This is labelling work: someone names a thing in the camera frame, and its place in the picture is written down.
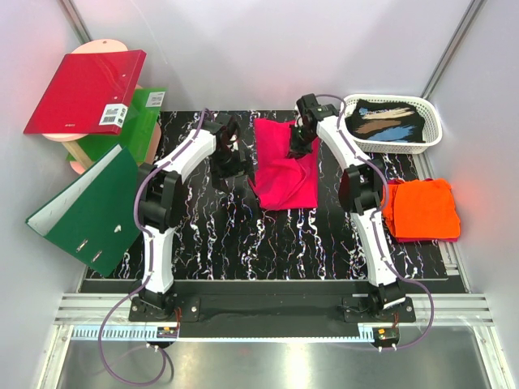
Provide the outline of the magenta pink t shirt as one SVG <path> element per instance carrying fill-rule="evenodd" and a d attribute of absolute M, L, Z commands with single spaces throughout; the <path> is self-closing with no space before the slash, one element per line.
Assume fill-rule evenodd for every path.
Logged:
<path fill-rule="evenodd" d="M 283 211 L 318 206 L 318 151 L 315 139 L 312 152 L 302 158 L 289 158 L 291 122 L 266 118 L 253 121 L 257 170 L 251 189 L 266 211 Z"/>

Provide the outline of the white plastic basket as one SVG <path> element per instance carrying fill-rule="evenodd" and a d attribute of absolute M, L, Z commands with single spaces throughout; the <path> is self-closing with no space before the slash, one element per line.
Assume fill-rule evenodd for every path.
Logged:
<path fill-rule="evenodd" d="M 341 109 L 346 129 L 365 152 L 420 154 L 443 137 L 439 114 L 421 97 L 352 94 Z"/>

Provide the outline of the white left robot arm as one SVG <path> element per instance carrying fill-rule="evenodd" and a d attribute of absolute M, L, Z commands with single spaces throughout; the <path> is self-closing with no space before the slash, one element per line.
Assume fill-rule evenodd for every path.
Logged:
<path fill-rule="evenodd" d="M 227 192 L 231 177 L 254 180 L 251 153 L 240 138 L 234 116 L 219 113 L 212 118 L 204 111 L 197 127 L 172 152 L 138 169 L 134 221 L 144 237 L 145 275 L 137 293 L 156 320 L 169 319 L 175 310 L 173 234 L 185 211 L 187 179 L 208 160 L 215 190 Z"/>

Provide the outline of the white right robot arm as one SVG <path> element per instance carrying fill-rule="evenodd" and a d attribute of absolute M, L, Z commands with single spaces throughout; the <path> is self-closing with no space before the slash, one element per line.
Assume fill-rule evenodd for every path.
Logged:
<path fill-rule="evenodd" d="M 312 152 L 320 139 L 339 164 L 342 175 L 338 197 L 343 210 L 354 222 L 367 263 L 370 292 L 367 310 L 372 318 L 386 321 L 405 301 L 405 291 L 390 264 L 391 256 L 384 234 L 383 200 L 388 183 L 381 164 L 373 161 L 347 130 L 344 110 L 322 105 L 317 95 L 307 94 L 296 102 L 298 116 L 290 126 L 289 158 L 299 159 Z"/>

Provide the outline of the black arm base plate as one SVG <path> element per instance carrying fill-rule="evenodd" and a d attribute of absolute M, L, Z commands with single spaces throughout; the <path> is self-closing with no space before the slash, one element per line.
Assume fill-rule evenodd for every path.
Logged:
<path fill-rule="evenodd" d="M 327 318 L 345 323 L 415 323 L 416 314 L 409 297 L 398 306 L 376 313 L 366 295 L 179 295 L 159 310 L 139 298 L 131 302 L 129 320 L 160 322 L 180 318 L 183 323 L 213 318 Z"/>

